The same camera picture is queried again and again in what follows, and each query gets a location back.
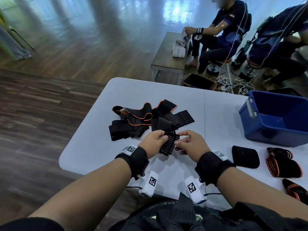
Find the seated man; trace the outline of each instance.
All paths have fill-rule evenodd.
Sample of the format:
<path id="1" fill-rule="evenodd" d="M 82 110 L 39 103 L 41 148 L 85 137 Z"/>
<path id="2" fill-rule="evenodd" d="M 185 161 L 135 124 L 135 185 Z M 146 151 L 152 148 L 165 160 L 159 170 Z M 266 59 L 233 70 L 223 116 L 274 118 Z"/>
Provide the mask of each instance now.
<path id="1" fill-rule="evenodd" d="M 193 35 L 192 56 L 194 57 L 186 66 L 198 65 L 199 47 L 200 43 L 203 44 L 199 59 L 199 73 L 205 71 L 209 61 L 225 61 L 233 57 L 246 33 L 246 26 L 251 24 L 249 23 L 247 4 L 243 1 L 212 0 L 212 2 L 216 2 L 220 8 L 213 23 L 208 28 L 186 28 L 186 33 Z"/>
<path id="2" fill-rule="evenodd" d="M 277 69 L 280 73 L 263 82 L 267 90 L 277 88 L 284 80 L 300 76 L 307 67 L 291 59 L 296 48 L 308 45 L 308 4 L 285 9 L 270 18 L 258 31 L 258 38 L 248 54 L 261 67 Z M 293 36 L 299 33 L 300 38 Z"/>

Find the white table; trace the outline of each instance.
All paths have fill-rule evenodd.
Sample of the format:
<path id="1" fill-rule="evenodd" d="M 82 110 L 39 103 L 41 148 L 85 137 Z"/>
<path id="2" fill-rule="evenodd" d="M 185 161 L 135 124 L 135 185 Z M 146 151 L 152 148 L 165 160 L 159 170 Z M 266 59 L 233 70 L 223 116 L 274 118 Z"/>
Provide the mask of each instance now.
<path id="1" fill-rule="evenodd" d="M 191 129 L 201 134 L 210 148 L 223 152 L 232 160 L 233 145 L 256 149 L 260 158 L 258 169 L 239 167 L 254 178 L 283 190 L 281 179 L 274 178 L 265 163 L 267 147 L 275 147 L 265 143 L 247 140 L 241 118 L 238 113 L 247 97 L 182 87 L 155 82 L 139 81 L 126 78 L 114 78 L 109 81 L 97 101 L 79 126 L 63 153 L 59 164 L 64 170 L 79 174 L 87 174 L 109 163 L 124 147 L 138 144 L 137 139 L 122 139 L 111 141 L 108 126 L 119 116 L 112 112 L 112 107 L 119 105 L 132 109 L 140 109 L 144 103 L 151 103 L 156 107 L 161 100 L 167 99 L 178 107 L 173 113 L 188 110 L 195 122 L 184 126 L 179 131 Z M 308 173 L 307 145 L 297 148 L 287 148 L 294 154 L 304 174 Z M 146 171 L 153 170 L 159 174 L 155 193 L 177 199 L 180 192 L 189 196 L 184 179 L 190 175 L 198 177 L 194 171 L 196 164 L 185 155 L 178 155 L 175 151 L 170 156 L 157 155 L 150 160 Z M 291 179 L 295 183 L 308 188 L 305 178 Z M 129 186 L 138 186 L 140 180 L 132 179 Z M 215 186 L 206 188 L 206 193 L 217 193 Z M 221 195 L 209 195 L 207 206 L 228 209 L 227 201 Z"/>

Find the wooden bench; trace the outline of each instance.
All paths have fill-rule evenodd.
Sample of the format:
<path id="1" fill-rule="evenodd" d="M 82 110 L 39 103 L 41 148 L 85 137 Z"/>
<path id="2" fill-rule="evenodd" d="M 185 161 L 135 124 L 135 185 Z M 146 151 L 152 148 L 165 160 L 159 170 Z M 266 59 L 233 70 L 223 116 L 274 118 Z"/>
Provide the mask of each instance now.
<path id="1" fill-rule="evenodd" d="M 160 77 L 161 71 L 174 73 L 178 76 L 177 85 L 181 85 L 181 80 L 184 73 L 185 64 L 187 61 L 187 53 L 185 58 L 172 57 L 172 48 L 176 39 L 182 37 L 181 33 L 167 32 L 163 42 L 161 43 L 152 63 L 152 81 L 156 82 Z"/>

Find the man's hand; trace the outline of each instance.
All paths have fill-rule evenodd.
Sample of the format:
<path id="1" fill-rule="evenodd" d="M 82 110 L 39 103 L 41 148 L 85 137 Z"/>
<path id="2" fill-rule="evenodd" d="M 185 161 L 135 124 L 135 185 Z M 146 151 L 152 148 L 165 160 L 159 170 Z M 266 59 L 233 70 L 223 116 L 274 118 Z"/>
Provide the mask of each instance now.
<path id="1" fill-rule="evenodd" d="M 197 33 L 198 28 L 195 27 L 185 27 L 185 32 L 187 35 L 192 35 Z"/>
<path id="2" fill-rule="evenodd" d="M 164 136 L 164 134 L 164 131 L 153 131 L 148 133 L 141 143 L 138 144 L 138 147 L 142 147 L 146 151 L 148 159 L 155 156 L 161 146 L 168 140 L 168 136 Z"/>
<path id="3" fill-rule="evenodd" d="M 199 159 L 204 153 L 211 151 L 203 137 L 194 131 L 182 131 L 178 135 L 188 135 L 188 137 L 175 141 L 175 150 L 181 151 L 180 154 L 182 155 L 187 154 L 196 163 L 199 162 Z"/>

